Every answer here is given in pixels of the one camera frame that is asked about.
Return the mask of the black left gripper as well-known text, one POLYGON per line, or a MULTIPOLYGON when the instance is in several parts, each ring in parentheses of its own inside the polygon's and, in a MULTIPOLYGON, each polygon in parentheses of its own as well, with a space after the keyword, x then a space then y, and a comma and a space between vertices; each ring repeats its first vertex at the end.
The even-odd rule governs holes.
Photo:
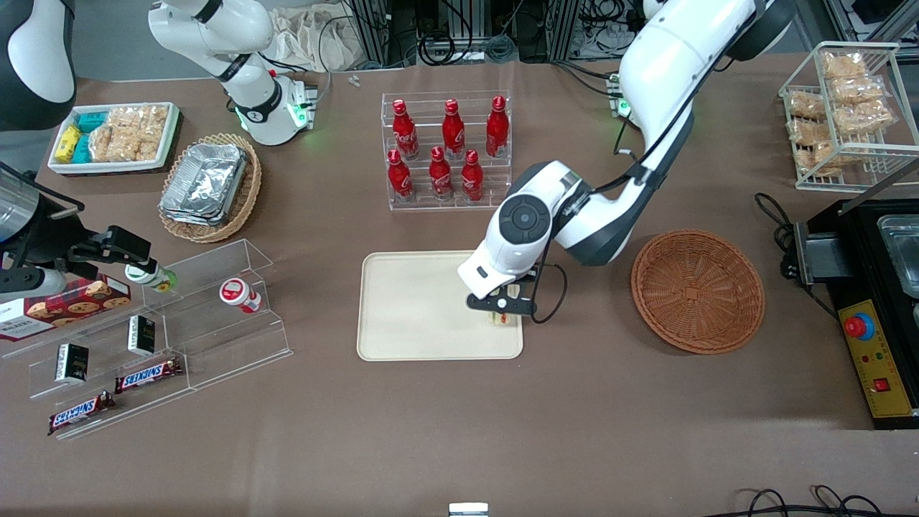
POLYGON ((514 325, 520 326, 524 320, 522 315, 535 315, 538 305, 528 290, 528 284, 508 284, 486 294, 483 298, 468 294, 467 307, 487 312, 491 321, 496 320, 497 314, 514 315, 514 325))

